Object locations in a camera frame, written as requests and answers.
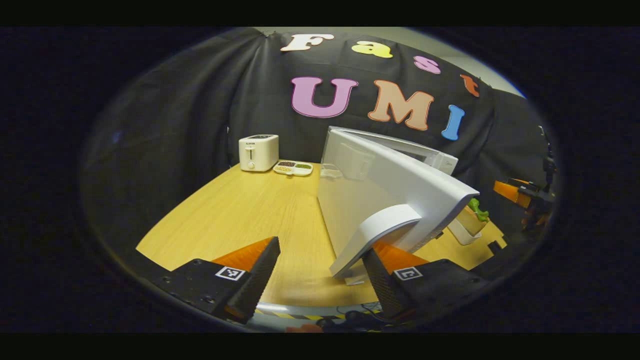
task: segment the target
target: white toaster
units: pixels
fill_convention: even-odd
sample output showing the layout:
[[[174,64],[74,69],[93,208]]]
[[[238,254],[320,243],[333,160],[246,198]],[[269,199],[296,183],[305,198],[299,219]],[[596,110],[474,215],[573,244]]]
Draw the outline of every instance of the white toaster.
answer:
[[[240,139],[238,145],[240,169],[244,171],[267,171],[280,156],[278,135],[253,135]]]

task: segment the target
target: orange gripper pad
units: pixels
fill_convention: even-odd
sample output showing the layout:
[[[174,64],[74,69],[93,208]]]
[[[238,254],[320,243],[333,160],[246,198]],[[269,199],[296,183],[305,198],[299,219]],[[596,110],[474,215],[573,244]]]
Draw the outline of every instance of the orange gripper pad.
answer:
[[[528,208],[529,204],[531,203],[531,198],[522,193],[519,193],[518,188],[513,185],[496,181],[493,184],[493,190],[525,209]]]
[[[218,259],[212,260],[211,262],[250,272],[255,262],[274,237],[275,236],[272,236],[251,245],[247,245],[241,249],[230,252],[227,255],[221,256]]]
[[[410,254],[404,250],[400,250],[399,248],[389,245],[387,243],[383,243],[382,241],[378,241],[373,244],[373,249],[376,251],[382,265],[385,266],[389,275],[391,275],[394,270],[410,268],[412,266],[419,266],[429,263],[425,259],[419,258],[416,255]]]

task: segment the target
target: green object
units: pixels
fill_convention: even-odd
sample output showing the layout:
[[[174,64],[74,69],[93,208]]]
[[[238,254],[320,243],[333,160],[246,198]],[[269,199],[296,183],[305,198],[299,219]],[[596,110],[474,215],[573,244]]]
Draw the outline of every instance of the green object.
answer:
[[[489,219],[489,211],[480,211],[480,202],[474,197],[469,201],[469,207],[476,213],[478,220],[487,221]]]

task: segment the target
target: yellow letter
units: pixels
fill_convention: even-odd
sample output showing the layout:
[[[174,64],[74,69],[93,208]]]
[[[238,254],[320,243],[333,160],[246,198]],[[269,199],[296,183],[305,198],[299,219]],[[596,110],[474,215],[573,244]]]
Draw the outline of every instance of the yellow letter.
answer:
[[[351,50],[360,54],[373,54],[385,59],[394,57],[391,55],[391,48],[389,46],[373,41],[358,41],[358,45],[354,45]]]
[[[281,48],[280,51],[309,50],[311,47],[307,46],[307,44],[315,46],[319,45],[323,39],[333,39],[331,34],[298,34],[291,35],[291,37],[293,37],[293,40],[289,45]]]
[[[412,129],[421,131],[427,129],[427,116],[433,96],[416,91],[408,100],[405,100],[397,84],[385,80],[376,80],[373,83],[379,90],[376,109],[369,113],[371,120],[389,121],[391,118],[387,110],[391,107],[396,124],[400,124],[410,112],[411,116],[404,123]]]

